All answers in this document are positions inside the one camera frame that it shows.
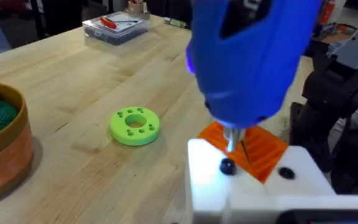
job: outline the green 3d printed part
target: green 3d printed part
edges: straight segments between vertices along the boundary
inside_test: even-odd
[[[110,119],[111,136],[128,146],[154,141],[160,131],[158,116],[147,108],[133,106],[117,111]]]

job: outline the blue drill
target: blue drill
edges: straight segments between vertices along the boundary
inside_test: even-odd
[[[320,5],[320,0],[193,0],[188,68],[212,116],[230,130],[228,151],[241,129],[280,109]]]

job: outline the clear plastic box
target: clear plastic box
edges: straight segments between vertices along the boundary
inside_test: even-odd
[[[115,12],[108,14],[106,17],[114,21],[117,25],[117,28],[112,29],[106,27],[98,17],[82,22],[85,35],[110,44],[120,45],[134,37],[137,37],[138,35],[146,33],[150,27],[150,21],[134,17],[124,12]]]

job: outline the wooden tabletop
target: wooden tabletop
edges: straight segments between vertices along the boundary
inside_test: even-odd
[[[190,31],[151,21],[120,46],[85,39],[79,28],[0,54],[0,82],[24,94],[35,150],[30,177],[0,200],[0,223],[189,223],[186,143],[212,118],[186,71]],[[310,71],[302,59],[283,109],[263,127],[285,134]],[[157,140],[110,140],[109,118],[126,106],[159,115]]]

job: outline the wooden bowl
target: wooden bowl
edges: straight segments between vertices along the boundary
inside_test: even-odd
[[[0,196],[18,186],[28,175],[33,159],[32,135],[24,97],[0,84],[0,99],[18,110],[16,118],[0,131]]]

